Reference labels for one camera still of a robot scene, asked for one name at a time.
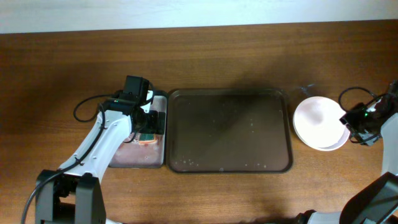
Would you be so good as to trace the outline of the large brown serving tray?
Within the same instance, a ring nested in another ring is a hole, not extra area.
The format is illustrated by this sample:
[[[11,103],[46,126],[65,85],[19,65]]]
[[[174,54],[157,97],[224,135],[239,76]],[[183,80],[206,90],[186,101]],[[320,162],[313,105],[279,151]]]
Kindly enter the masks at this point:
[[[179,174],[281,174],[294,163],[280,89],[179,89],[167,108],[166,158]]]

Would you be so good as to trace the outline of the small tray with soapy water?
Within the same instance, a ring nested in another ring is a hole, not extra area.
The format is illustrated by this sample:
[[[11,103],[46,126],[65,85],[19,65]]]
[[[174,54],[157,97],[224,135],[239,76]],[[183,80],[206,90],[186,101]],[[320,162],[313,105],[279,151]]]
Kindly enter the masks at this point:
[[[154,100],[150,110],[166,113],[167,122],[168,95],[159,90],[154,92]],[[160,168],[164,163],[165,134],[156,134],[157,142],[152,144],[139,144],[136,130],[131,133],[118,147],[109,164],[112,168]]]

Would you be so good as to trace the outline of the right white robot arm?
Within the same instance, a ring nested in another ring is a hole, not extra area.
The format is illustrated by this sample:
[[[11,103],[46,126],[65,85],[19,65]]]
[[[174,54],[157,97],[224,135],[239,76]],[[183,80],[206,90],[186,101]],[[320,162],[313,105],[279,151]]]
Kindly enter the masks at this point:
[[[303,143],[323,152],[348,141],[369,147],[381,140],[381,174],[349,199],[342,211],[308,210],[298,214],[295,223],[397,223],[397,81],[380,95],[366,90],[369,102],[345,108],[342,99],[351,90],[343,90],[337,101],[322,96],[303,100],[294,111],[294,130]]]

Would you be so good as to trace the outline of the pale green plate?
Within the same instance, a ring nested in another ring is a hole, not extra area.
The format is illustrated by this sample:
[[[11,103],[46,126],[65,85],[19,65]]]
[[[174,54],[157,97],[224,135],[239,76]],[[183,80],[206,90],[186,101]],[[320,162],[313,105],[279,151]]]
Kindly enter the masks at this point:
[[[331,146],[328,146],[328,147],[318,147],[318,146],[313,146],[313,145],[307,143],[306,141],[304,141],[304,139],[298,133],[296,133],[297,137],[304,144],[306,144],[307,146],[309,146],[309,147],[311,147],[313,149],[316,149],[318,151],[334,151],[334,150],[342,147],[346,143],[348,138],[350,137],[350,134],[351,134],[350,131],[348,129],[345,129],[345,131],[343,132],[342,136],[339,138],[339,140],[336,143],[334,143],[334,144],[332,144]]]

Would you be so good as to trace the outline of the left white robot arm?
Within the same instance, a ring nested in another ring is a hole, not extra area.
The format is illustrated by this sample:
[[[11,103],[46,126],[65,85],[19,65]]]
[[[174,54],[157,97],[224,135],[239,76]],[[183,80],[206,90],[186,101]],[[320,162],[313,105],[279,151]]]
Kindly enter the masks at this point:
[[[100,186],[104,173],[120,145],[165,136],[167,113],[150,106],[167,94],[145,78],[128,76],[122,90],[104,98],[78,149],[57,170],[43,170],[37,177],[21,223],[31,202],[36,223],[111,223]]]

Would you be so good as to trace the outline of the pinkish white plate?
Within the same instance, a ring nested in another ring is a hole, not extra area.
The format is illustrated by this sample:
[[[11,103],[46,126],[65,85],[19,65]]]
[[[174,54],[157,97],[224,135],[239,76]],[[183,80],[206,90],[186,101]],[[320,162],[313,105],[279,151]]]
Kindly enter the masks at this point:
[[[294,111],[294,129],[307,143],[328,147],[336,143],[347,129],[340,122],[344,114],[339,104],[329,98],[309,97]]]

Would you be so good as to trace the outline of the orange green scrub sponge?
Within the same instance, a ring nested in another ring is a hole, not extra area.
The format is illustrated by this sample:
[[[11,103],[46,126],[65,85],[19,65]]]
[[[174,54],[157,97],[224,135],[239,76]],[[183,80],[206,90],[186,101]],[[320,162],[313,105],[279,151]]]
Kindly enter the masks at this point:
[[[139,140],[138,140],[139,144],[145,145],[145,144],[152,144],[154,142],[157,142],[157,138],[156,138],[155,134],[141,133],[139,136]]]

